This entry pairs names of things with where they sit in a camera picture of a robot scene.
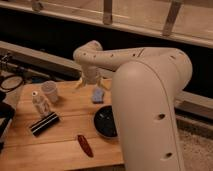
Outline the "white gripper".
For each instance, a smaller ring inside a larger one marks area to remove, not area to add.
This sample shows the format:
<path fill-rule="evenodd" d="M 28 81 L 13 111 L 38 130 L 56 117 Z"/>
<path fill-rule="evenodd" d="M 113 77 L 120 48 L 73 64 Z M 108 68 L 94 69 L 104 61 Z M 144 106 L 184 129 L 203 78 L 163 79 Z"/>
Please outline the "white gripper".
<path fill-rule="evenodd" d="M 107 85 L 103 79 L 100 79 L 100 72 L 97 67 L 83 66 L 82 67 L 82 79 L 76 83 L 76 89 L 84 86 L 84 82 L 88 85 L 94 85 L 98 83 L 98 87 L 110 91 L 111 86 Z"/>

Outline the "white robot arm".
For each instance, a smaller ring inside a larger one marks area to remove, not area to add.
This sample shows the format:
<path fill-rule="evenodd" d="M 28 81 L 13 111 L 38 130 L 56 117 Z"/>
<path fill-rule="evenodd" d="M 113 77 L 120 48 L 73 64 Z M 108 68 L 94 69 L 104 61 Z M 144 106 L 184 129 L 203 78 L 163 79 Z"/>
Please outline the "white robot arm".
<path fill-rule="evenodd" d="M 99 68 L 113 72 L 111 103 L 126 171 L 185 171 L 174 111 L 175 97 L 192 77 L 183 51 L 168 47 L 103 50 L 78 47 L 81 83 L 99 84 Z"/>

